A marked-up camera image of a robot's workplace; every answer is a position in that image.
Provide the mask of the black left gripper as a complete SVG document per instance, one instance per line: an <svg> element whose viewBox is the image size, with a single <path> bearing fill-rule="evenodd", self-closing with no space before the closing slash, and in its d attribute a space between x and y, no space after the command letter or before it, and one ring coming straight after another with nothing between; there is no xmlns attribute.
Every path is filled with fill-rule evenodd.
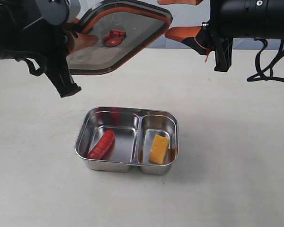
<svg viewBox="0 0 284 227"><path fill-rule="evenodd" d="M67 23L63 30L41 20L23 28L18 38L16 61L24 61L34 76L44 73L62 98L81 91L70 74L66 56L98 42L97 36L74 29L74 23Z"/></svg>

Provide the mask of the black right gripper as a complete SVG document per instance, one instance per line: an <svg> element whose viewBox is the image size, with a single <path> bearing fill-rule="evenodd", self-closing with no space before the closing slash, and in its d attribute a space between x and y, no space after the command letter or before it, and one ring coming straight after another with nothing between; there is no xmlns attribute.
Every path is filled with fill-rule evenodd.
<svg viewBox="0 0 284 227"><path fill-rule="evenodd" d="M187 4L199 5L203 0L157 0L159 5ZM232 39L218 34L218 12L221 0L211 0L210 18L200 26L178 26L170 28L166 33L167 39L182 43L195 50L199 55L206 56L214 52L215 71L227 72L232 60Z"/></svg>

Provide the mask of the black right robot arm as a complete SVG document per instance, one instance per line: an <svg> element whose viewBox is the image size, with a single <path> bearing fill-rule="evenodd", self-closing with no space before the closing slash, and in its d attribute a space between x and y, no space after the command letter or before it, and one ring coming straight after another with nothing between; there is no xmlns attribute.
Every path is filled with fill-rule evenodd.
<svg viewBox="0 0 284 227"><path fill-rule="evenodd" d="M234 38L259 40L266 47L269 39L280 40L272 60L284 57L284 0L212 0L210 18L200 26L173 27L165 37L194 49L200 55L215 52L215 71L227 72L231 66Z"/></svg>

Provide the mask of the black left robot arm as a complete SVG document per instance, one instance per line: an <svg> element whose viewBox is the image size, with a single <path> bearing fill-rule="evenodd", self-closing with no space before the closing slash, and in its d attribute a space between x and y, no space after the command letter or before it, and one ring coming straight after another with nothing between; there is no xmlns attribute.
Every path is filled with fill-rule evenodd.
<svg viewBox="0 0 284 227"><path fill-rule="evenodd" d="M0 60L24 61L31 75L45 74L60 97L78 93L67 56L98 40L72 29L80 9L78 0L0 0Z"/></svg>

